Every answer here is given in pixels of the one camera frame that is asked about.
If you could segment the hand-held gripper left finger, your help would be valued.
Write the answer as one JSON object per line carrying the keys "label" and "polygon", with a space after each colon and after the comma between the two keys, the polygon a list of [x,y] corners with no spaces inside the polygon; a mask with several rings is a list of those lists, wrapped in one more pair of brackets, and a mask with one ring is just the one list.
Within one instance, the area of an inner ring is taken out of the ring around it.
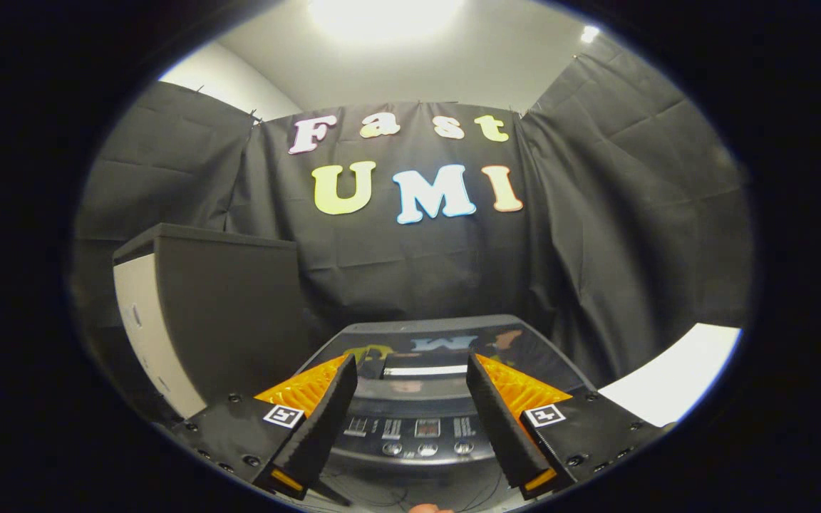
{"label": "hand-held gripper left finger", "polygon": [[263,393],[231,394],[168,434],[252,487],[303,499],[319,483],[356,386],[356,357],[341,355]]}

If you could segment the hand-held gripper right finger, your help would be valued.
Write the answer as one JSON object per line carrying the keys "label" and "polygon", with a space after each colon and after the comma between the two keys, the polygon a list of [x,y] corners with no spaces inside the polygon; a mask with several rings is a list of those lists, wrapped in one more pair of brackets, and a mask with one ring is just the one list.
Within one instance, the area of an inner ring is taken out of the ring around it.
{"label": "hand-held gripper right finger", "polygon": [[563,392],[476,353],[466,383],[502,473],[524,499],[592,480],[666,434],[589,386]]}

